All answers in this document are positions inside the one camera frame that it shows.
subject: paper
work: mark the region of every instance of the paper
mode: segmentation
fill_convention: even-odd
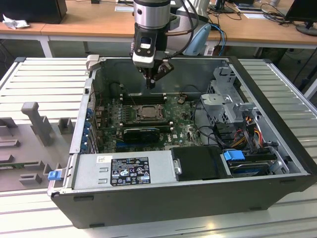
[[[13,20],[5,15],[3,15],[3,21],[2,23],[6,25],[9,28],[16,29],[16,28],[24,28],[24,27],[29,27],[28,23],[25,20]]]
[[[127,11],[127,12],[133,12],[134,8],[132,6],[116,6],[115,11]]]
[[[96,163],[111,163],[112,155],[97,156]]]
[[[249,19],[266,19],[263,14],[258,13],[244,13],[244,15]]]

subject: black plastic cover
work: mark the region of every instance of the black plastic cover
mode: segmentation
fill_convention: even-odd
[[[227,178],[219,147],[174,147],[171,151],[173,160],[180,162],[182,170],[182,174],[176,176],[177,181]]]

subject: desk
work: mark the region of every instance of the desk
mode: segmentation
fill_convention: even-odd
[[[292,0],[281,0],[279,7],[287,9]],[[10,30],[0,28],[0,38],[39,40],[46,57],[52,57],[49,41],[131,42],[134,18],[130,12],[115,12],[115,3],[67,0],[67,14],[61,24],[31,23],[31,28]],[[314,49],[317,37],[301,34],[295,26],[283,27],[266,19],[232,20],[225,14],[219,17],[221,28],[227,33],[228,46]],[[207,45],[219,41],[217,31],[210,32]]]

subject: power supply label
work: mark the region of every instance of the power supply label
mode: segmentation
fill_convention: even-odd
[[[112,186],[151,183],[148,157],[111,160]]]

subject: black computer case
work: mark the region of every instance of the black computer case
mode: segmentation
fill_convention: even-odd
[[[60,24],[66,15],[65,0],[1,0],[0,19],[3,14],[14,20]]]

